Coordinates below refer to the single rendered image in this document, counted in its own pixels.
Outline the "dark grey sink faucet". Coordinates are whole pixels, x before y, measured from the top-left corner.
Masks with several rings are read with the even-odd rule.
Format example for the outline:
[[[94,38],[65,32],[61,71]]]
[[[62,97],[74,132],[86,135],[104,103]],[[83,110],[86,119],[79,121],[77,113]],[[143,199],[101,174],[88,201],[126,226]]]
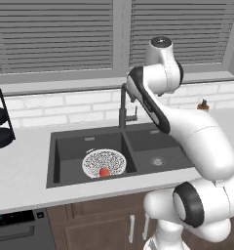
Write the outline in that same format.
[[[119,108],[119,128],[125,129],[126,123],[131,121],[137,121],[137,111],[134,115],[128,115],[126,110],[126,96],[129,96],[131,102],[136,100],[136,97],[130,92],[127,84],[124,83],[121,87],[121,102]]]

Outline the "dark grey double sink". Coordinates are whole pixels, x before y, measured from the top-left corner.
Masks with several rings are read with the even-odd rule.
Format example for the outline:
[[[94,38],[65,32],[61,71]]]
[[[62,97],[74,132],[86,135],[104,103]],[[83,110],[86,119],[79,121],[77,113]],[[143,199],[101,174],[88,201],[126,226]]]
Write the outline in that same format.
[[[194,169],[182,147],[152,123],[51,134],[47,187],[91,183],[83,171],[83,159],[93,149],[114,149],[122,153],[127,167],[121,179],[145,174]]]

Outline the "white mesh colander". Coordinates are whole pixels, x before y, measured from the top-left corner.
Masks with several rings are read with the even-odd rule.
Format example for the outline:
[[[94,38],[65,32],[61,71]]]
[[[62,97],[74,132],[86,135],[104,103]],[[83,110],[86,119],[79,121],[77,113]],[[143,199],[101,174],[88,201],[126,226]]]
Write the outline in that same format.
[[[125,172],[127,160],[125,156],[115,150],[109,148],[91,149],[82,161],[82,169],[84,173],[94,179],[101,178],[99,170],[108,168],[111,176],[121,175]]]

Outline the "brown soap dispenser bottle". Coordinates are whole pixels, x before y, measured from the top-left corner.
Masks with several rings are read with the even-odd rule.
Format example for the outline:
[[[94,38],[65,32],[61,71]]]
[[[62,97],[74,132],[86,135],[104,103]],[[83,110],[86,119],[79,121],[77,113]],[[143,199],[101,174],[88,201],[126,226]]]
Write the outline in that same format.
[[[210,110],[210,107],[207,104],[207,101],[205,99],[202,99],[202,102],[198,104],[198,109],[204,110],[205,112],[208,112]]]

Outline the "brown cupboard door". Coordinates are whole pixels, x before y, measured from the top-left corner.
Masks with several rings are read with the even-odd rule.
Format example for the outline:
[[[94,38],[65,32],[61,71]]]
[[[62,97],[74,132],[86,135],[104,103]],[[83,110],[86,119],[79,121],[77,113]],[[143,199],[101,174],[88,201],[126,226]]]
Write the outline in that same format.
[[[138,226],[137,226],[137,242],[136,242],[137,250],[143,250],[145,242],[153,235],[154,231],[156,230],[157,221],[155,219],[148,220],[148,230],[146,239],[142,238],[142,234],[144,232],[144,225],[145,225],[145,212],[143,209],[140,209]]]
[[[130,195],[47,209],[57,250],[135,250],[138,205]],[[134,242],[129,242],[135,214]]]

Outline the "grey window blind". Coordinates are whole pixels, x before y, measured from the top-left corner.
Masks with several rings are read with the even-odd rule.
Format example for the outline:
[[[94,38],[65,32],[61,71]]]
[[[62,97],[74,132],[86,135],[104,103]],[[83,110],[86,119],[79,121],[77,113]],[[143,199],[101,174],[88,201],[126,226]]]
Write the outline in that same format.
[[[221,63],[234,22],[234,0],[132,0],[130,65],[144,62],[156,36],[174,44],[184,65]]]
[[[0,74],[112,66],[113,0],[0,0]]]

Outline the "black tiered stand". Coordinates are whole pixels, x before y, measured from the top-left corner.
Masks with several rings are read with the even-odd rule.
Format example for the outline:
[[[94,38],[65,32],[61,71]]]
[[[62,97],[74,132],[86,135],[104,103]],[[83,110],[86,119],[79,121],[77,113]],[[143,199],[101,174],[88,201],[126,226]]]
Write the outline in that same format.
[[[0,148],[3,148],[14,141],[16,136],[1,89],[0,101],[2,104],[2,107],[0,107]]]

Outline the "dark grey dishwasher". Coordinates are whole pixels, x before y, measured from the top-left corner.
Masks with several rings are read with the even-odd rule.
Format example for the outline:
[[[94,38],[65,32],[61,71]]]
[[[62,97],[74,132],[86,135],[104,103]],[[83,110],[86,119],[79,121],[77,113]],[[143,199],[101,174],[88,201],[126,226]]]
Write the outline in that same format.
[[[57,250],[46,209],[1,214],[0,250]]]

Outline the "grey window frame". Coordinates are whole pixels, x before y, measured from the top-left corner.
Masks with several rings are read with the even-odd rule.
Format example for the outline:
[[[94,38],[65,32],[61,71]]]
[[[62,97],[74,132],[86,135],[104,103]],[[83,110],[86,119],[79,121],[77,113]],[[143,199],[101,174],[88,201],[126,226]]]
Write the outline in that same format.
[[[15,96],[120,87],[133,67],[130,65],[131,10],[132,0],[113,0],[113,66],[109,69],[0,74],[0,88],[4,94]],[[185,83],[234,80],[234,22],[221,63],[180,64]]]

